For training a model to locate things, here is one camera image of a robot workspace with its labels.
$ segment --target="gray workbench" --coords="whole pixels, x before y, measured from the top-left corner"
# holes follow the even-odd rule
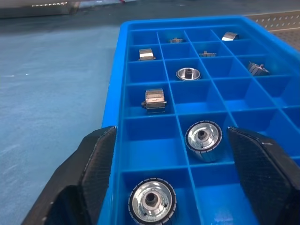
[[[55,168],[101,127],[122,22],[299,9],[299,0],[145,0],[1,20],[0,225],[20,224]]]

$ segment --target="tray compartment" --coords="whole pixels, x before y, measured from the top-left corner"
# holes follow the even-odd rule
[[[158,44],[158,36],[156,31],[143,30],[132,31],[129,34],[131,45],[154,45]]]
[[[149,114],[146,109],[142,108],[142,102],[145,101],[146,90],[158,88],[162,88],[164,90],[165,101],[167,102],[165,112]],[[126,117],[173,114],[174,107],[169,85],[167,83],[144,83],[127,86],[124,111]]]
[[[168,44],[170,40],[177,38],[183,39],[183,42],[187,42],[188,38],[184,33],[184,30],[181,29],[165,29],[158,31],[159,42],[161,44]]]
[[[291,157],[299,155],[300,134],[279,110],[233,112],[232,115],[240,128],[272,137]]]
[[[231,111],[275,107],[253,79],[215,80],[225,104]]]
[[[187,164],[175,116],[127,119],[123,126],[123,170]]]
[[[226,32],[233,32],[239,35],[239,39],[238,40],[234,40],[235,41],[240,41],[242,39],[251,39],[251,36],[249,35],[249,33],[247,31],[245,31],[244,28],[242,28],[241,26],[231,26],[231,25],[225,25],[225,26],[216,26],[211,28],[211,30],[218,36],[218,38],[220,40],[222,40],[222,37],[224,36],[224,34]]]
[[[214,149],[214,151],[220,156],[220,159],[213,164],[220,164],[224,162],[232,162],[232,150],[228,142],[226,129],[228,126],[235,126],[234,121],[230,118],[229,114],[225,112],[218,113],[207,113],[207,114],[189,114],[189,115],[180,115],[179,122],[181,126],[181,131],[183,137],[185,138],[185,134],[187,130],[196,122],[202,120],[211,120],[217,123],[223,133],[223,138],[221,143]],[[191,165],[208,165],[207,163],[202,162],[190,151],[190,149],[186,146],[187,156],[189,163]]]
[[[283,59],[279,59],[276,56],[267,55],[267,54],[239,56],[238,59],[245,66],[245,68],[248,67],[249,62],[254,62],[258,65],[263,64],[264,67],[270,72],[270,76],[291,74],[291,69],[289,68],[289,66],[283,61]]]
[[[185,29],[185,32],[191,42],[219,40],[216,34],[207,28]]]
[[[199,59],[182,59],[182,60],[166,60],[165,66],[167,70],[167,75],[170,81],[182,81],[176,76],[176,72],[181,68],[195,68],[199,70],[201,74],[200,80],[209,79],[203,64]]]
[[[225,111],[224,104],[211,81],[174,82],[171,89],[178,114]]]
[[[161,45],[163,57],[169,59],[197,58],[197,54],[189,43]]]
[[[285,108],[283,111],[300,130],[300,106]]]
[[[204,225],[259,225],[234,164],[192,167]]]
[[[201,58],[212,79],[250,77],[250,73],[234,57]]]
[[[279,107],[300,105],[300,78],[296,76],[265,76],[257,78]]]
[[[147,49],[147,48],[152,49],[153,55],[155,57],[154,60],[162,59],[159,45],[133,45],[133,46],[129,47],[127,60],[130,62],[144,62],[144,61],[139,61],[139,58],[140,58],[139,50]]]
[[[172,225],[200,224],[194,192],[187,168],[123,172],[120,179],[118,225],[135,225],[128,212],[128,198],[133,188],[142,180],[157,177],[168,181],[177,196],[177,211]]]
[[[204,53],[207,51],[208,53],[216,53],[216,57],[222,56],[231,56],[232,54],[230,51],[219,41],[215,42],[194,42],[194,48],[196,49],[197,53]]]
[[[127,67],[127,83],[166,82],[167,76],[162,60],[130,62]]]
[[[224,41],[223,43],[234,55],[258,55],[268,53],[265,47],[253,40]]]

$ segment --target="small metal component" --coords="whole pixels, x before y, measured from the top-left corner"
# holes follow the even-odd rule
[[[216,57],[216,53],[207,53],[207,51],[204,51],[204,53],[199,53],[200,57]]]
[[[195,155],[206,163],[218,160],[215,148],[222,140],[220,126],[212,121],[203,120],[193,124],[186,133],[186,144]]]
[[[155,57],[153,55],[152,49],[146,48],[146,49],[140,49],[139,50],[140,58],[139,60],[154,60]]]
[[[239,39],[239,35],[232,32],[226,32],[222,37],[222,41],[233,41]]]
[[[175,190],[160,178],[140,182],[128,200],[130,216],[139,225],[162,225],[170,222],[176,206]]]
[[[192,81],[201,78],[201,74],[194,68],[182,68],[176,72],[176,76],[184,81]]]
[[[183,42],[183,39],[181,38],[174,38],[174,39],[171,39],[169,40],[170,43],[181,43]]]
[[[270,74],[270,72],[263,67],[263,64],[258,65],[253,62],[249,62],[248,70],[253,76],[265,76]]]
[[[164,90],[153,89],[146,90],[145,101],[142,102],[142,107],[147,109],[147,113],[164,113],[165,112],[165,96]]]

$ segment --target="textured black rubber pad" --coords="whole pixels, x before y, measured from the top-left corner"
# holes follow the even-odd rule
[[[235,127],[229,127],[227,133],[240,184],[259,223],[299,225],[297,164],[270,137]]]
[[[84,137],[61,164],[22,225],[95,225],[108,188],[116,127]]]

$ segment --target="blue plastic tray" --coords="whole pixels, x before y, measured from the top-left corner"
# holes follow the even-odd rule
[[[223,42],[231,31],[240,40]],[[184,43],[169,44],[173,38]],[[138,61],[139,49],[156,57]],[[215,58],[198,53],[216,52]],[[253,77],[247,64],[264,64],[271,72]],[[202,78],[181,81],[176,71],[197,68]],[[300,163],[300,55],[240,16],[126,22],[112,69],[103,127],[118,125],[110,186],[99,224],[132,225],[128,197],[140,181],[158,177],[175,188],[176,225],[257,225],[240,186],[228,126],[269,135]],[[165,113],[141,108],[147,89],[162,88]],[[184,135],[200,120],[220,125],[223,157],[202,163],[188,151]]]

